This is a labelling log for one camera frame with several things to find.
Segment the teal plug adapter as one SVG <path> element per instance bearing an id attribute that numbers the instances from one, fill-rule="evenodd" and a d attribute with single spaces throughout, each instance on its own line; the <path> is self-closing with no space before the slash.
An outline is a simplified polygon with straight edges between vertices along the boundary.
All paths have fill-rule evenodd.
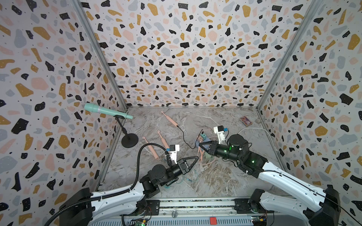
<path id="1" fill-rule="evenodd" d="M 202 137 L 203 141 L 206 141 L 206 140 L 208 139 L 207 135 L 206 135 L 206 134 L 204 134 L 204 133 L 203 133 L 203 134 L 201 134 L 200 136 Z"/>

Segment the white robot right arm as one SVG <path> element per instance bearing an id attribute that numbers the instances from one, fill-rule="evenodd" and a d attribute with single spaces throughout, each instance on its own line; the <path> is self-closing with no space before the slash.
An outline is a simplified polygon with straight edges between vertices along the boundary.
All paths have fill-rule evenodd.
<path id="1" fill-rule="evenodd" d="M 254 213 L 281 212 L 307 222 L 310 226 L 337 226 L 341 213 L 339 193 L 335 189 L 308 184 L 279 168 L 265 157 L 250 151 L 249 143 L 239 134 L 221 141 L 199 143 L 200 149 L 214 157 L 232 161 L 242 172 L 268 182 L 290 197 L 256 189 L 248 206 Z"/>

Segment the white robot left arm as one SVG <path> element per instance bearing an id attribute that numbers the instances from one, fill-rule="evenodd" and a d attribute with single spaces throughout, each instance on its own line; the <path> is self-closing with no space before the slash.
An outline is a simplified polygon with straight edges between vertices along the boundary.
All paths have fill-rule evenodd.
<path id="1" fill-rule="evenodd" d="M 118 215 L 140 215 L 148 208 L 147 199 L 157 195 L 160 187 L 169 186 L 190 172 L 198 160 L 198 156 L 192 156 L 179 159 L 169 168 L 155 165 L 135 186 L 93 193 L 89 188 L 81 189 L 59 208 L 59 224 L 88 226 Z"/>

